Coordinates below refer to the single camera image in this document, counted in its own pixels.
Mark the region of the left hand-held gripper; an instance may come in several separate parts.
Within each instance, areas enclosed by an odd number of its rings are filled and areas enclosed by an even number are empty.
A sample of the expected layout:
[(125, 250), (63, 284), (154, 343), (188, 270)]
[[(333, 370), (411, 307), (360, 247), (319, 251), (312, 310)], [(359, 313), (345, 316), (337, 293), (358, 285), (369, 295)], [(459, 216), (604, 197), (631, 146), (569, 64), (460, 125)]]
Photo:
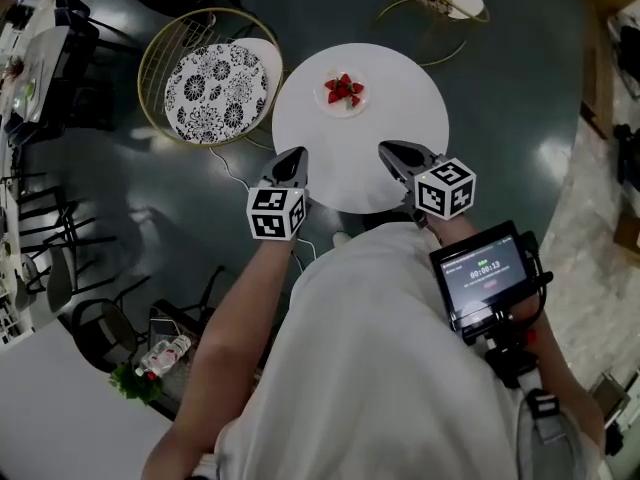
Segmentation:
[(251, 187), (246, 214), (252, 237), (290, 241), (306, 218), (308, 151), (299, 146), (271, 159)]

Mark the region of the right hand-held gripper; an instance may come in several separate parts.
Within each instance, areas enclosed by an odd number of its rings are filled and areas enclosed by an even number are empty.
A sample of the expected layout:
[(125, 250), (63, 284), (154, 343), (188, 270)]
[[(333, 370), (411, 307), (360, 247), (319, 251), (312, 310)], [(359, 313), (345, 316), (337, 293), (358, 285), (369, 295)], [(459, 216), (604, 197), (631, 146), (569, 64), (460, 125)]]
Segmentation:
[[(422, 144), (403, 140), (382, 141), (378, 155), (394, 180), (404, 187), (405, 207), (414, 206), (448, 221), (474, 205), (476, 174), (457, 158), (432, 166), (438, 154)], [(412, 169), (418, 167), (430, 168), (414, 174)]]

